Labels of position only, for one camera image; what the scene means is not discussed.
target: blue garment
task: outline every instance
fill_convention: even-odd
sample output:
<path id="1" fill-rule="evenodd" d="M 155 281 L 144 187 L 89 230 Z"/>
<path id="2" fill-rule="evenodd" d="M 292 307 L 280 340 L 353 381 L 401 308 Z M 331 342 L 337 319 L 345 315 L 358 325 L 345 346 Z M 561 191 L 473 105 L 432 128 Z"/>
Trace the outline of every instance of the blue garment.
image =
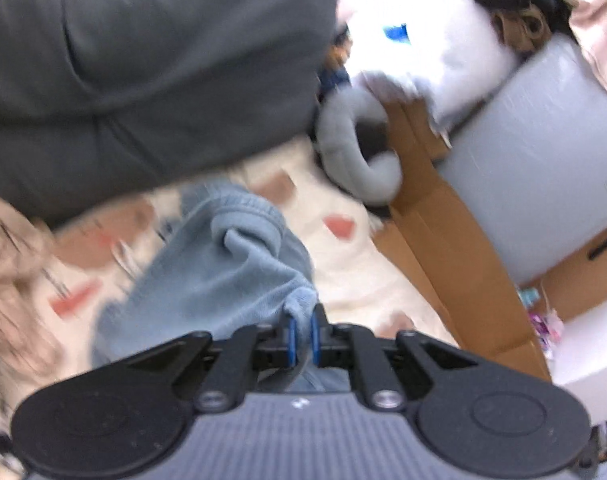
<path id="1" fill-rule="evenodd" d="M 309 336 L 317 291 L 310 257 L 267 200 L 228 181 L 191 186 L 184 221 L 128 300 L 98 321 L 93 365 L 101 366 L 195 330 L 224 339 L 285 310 Z"/>

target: bed sheet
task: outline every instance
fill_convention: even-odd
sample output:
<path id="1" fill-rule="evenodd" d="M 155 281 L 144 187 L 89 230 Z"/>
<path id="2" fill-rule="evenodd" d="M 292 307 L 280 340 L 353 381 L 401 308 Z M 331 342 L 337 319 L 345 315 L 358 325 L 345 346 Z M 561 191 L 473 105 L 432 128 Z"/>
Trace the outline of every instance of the bed sheet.
<path id="1" fill-rule="evenodd" d="M 362 204 L 333 187 L 314 164 L 311 142 L 295 139 L 223 172 L 250 189 L 277 177 L 290 192 L 280 207 L 311 254 L 314 282 L 330 322 L 362 324 L 388 335 L 399 319 L 456 344 L 441 319 L 371 240 L 373 219 Z M 163 247 L 165 224 L 179 215 L 179 186 L 120 200 L 56 233 L 54 257 L 32 288 L 43 322 L 64 347 L 55 373 L 38 380 L 5 377 L 15 407 L 35 389 L 90 368 L 93 327 L 104 304 L 121 300 Z M 115 241 L 125 240 L 124 244 Z M 0 479 L 16 476 L 0 468 Z"/>

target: black circular cover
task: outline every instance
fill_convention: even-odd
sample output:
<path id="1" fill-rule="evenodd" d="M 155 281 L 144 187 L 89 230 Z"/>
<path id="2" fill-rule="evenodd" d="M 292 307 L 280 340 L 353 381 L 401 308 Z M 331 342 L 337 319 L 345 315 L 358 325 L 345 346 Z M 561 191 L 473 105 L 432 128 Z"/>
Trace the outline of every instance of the black circular cover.
<path id="1" fill-rule="evenodd" d="M 543 381 L 488 371 L 453 371 L 435 385 L 417 415 L 428 444 L 492 478 L 539 478 L 570 465 L 590 432 L 580 403 Z"/>
<path id="2" fill-rule="evenodd" d="M 119 478 L 160 458 L 186 416 L 163 384 L 47 388 L 12 421 L 13 445 L 35 471 L 54 478 Z"/>

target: gray travel neck pillow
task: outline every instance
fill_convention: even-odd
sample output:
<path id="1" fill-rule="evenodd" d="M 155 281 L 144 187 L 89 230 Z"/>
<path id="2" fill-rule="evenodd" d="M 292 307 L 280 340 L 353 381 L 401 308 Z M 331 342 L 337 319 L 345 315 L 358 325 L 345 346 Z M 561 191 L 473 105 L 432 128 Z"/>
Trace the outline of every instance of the gray travel neck pillow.
<path id="1" fill-rule="evenodd" d="M 388 116 L 365 89 L 340 86 L 325 98 L 315 129 L 321 166 L 337 186 L 368 206 L 389 204 L 403 178 L 387 142 Z"/>

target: red patch on sheet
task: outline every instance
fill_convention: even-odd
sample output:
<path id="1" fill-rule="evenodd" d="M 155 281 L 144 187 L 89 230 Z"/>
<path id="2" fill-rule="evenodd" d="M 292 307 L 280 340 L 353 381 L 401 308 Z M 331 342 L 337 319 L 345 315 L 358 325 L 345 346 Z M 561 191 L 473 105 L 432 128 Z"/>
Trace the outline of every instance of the red patch on sheet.
<path id="1" fill-rule="evenodd" d="M 90 280 L 76 289 L 71 290 L 64 298 L 51 298 L 48 302 L 57 316 L 68 316 L 87 303 L 102 286 L 103 282 L 101 282 L 100 279 L 95 278 L 94 280 Z"/>
<path id="2" fill-rule="evenodd" d="M 341 215 L 328 215 L 323 219 L 323 223 L 339 240 L 351 240 L 357 227 L 354 220 Z"/>

